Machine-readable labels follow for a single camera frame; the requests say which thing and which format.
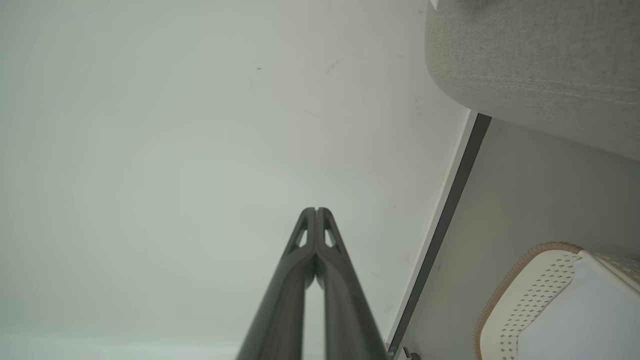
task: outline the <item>gray upholstery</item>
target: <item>gray upholstery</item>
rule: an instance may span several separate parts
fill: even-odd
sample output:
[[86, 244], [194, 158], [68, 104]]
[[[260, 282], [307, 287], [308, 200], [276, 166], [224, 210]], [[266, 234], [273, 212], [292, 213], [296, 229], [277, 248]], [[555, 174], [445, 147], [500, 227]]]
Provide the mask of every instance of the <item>gray upholstery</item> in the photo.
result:
[[638, 0], [440, 0], [426, 59], [468, 108], [640, 160]]

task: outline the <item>stitching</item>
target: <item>stitching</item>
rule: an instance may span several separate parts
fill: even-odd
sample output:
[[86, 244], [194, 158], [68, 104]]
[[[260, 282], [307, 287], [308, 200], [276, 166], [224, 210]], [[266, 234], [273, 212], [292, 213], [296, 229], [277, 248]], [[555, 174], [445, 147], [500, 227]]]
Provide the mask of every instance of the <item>stitching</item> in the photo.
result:
[[572, 83], [569, 81], [557, 81], [557, 80], [542, 80], [542, 79], [533, 79], [533, 78], [511, 78], [509, 76], [482, 76], [482, 75], [450, 75], [443, 74], [441, 76], [445, 76], [447, 78], [454, 79], [468, 79], [468, 78], [477, 78], [477, 79], [499, 79], [499, 80], [517, 80], [517, 81], [536, 81], [540, 83], [553, 83], [553, 84], [563, 84], [563, 85], [577, 85], [577, 86], [590, 86], [594, 88], [604, 88], [604, 89], [614, 89], [614, 90], [623, 90], [628, 92], [636, 92], [638, 89], [634, 88], [625, 88], [620, 86], [607, 86], [607, 85], [593, 85], [593, 84], [585, 84], [585, 83]]
[[[452, 79], [456, 79], [453, 76], [444, 76], [446, 78], [452, 78]], [[521, 90], [528, 90], [528, 91], [534, 91], [534, 92], [541, 92], [541, 93], [549, 93], [549, 94], [561, 94], [561, 95], [569, 95], [569, 96], [576, 96], [576, 97], [583, 97], [586, 99], [595, 99], [595, 100], [604, 100], [604, 101], [611, 101], [611, 102], [616, 102], [618, 104], [625, 104], [625, 105], [638, 105], [640, 104], [640, 102], [628, 102], [628, 101], [622, 101], [622, 100], [615, 100], [615, 99], [609, 99], [606, 97], [597, 97], [597, 96], [589, 96], [589, 95], [579, 95], [579, 94], [571, 94], [568, 92], [561, 92], [561, 91], [555, 91], [555, 90], [543, 90], [543, 89], [535, 89], [535, 88], [529, 88], [529, 87], [524, 87], [524, 86], [517, 86], [515, 84], [511, 84], [511, 85], [500, 85], [500, 84], [494, 84], [494, 83], [488, 83], [486, 81], [480, 81], [480, 80], [473, 80], [473, 79], [466, 79], [466, 78], [457, 78], [457, 79], [461, 79], [461, 80], [471, 80], [471, 81], [475, 81], [476, 83], [479, 83], [480, 85], [490, 85], [490, 86], [495, 86], [498, 88], [515, 88], [515, 89], [521, 89]]]

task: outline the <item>small black object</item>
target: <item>small black object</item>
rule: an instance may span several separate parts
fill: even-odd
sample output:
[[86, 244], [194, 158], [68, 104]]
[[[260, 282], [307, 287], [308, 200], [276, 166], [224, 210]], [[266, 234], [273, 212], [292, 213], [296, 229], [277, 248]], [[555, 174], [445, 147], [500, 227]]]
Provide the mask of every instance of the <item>small black object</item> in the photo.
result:
[[[307, 242], [300, 246], [304, 232]], [[332, 246], [325, 243], [325, 231]], [[387, 360], [382, 338], [331, 211], [302, 211], [237, 360], [300, 360], [305, 290], [324, 289], [326, 359]]]

